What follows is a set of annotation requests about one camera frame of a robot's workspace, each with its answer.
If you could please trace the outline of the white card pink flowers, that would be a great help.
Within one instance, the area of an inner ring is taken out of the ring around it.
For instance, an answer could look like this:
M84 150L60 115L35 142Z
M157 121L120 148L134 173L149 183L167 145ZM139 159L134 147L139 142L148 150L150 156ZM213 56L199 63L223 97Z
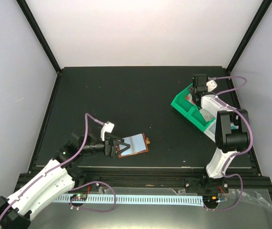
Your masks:
M206 109L200 109L200 114L203 116L205 122L211 122L211 121L215 120L215 117L213 116L213 114L211 114Z

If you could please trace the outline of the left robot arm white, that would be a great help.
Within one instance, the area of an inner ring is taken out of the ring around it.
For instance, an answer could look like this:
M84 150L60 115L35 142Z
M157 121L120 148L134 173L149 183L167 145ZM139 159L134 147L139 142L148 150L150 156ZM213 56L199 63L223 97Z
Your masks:
M91 135L74 136L28 183L7 198L0 196L0 227L27 229L57 197L73 189L83 189L86 179L78 168L83 153L102 152L105 156L115 157L130 147L125 139L110 133L100 139Z

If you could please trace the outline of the brown leather card holder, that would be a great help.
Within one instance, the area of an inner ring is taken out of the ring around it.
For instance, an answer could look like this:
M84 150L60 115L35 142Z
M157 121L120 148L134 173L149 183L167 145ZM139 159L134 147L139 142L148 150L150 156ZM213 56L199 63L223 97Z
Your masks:
M119 158L146 153L149 151L148 144L150 144L150 139L146 137L144 133L125 137L123 139L125 143L131 145L131 148L123 152L121 155L118 155Z

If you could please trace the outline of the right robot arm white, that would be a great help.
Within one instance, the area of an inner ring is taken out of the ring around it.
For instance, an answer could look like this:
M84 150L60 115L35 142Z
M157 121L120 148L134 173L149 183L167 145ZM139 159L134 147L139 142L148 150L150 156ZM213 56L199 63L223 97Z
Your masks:
M200 187L205 192L212 192L223 184L230 163L236 156L250 150L253 142L248 112L222 101L208 86L212 82L213 79L207 75L196 74L189 89L195 105L216 118L214 134L216 150L200 179Z

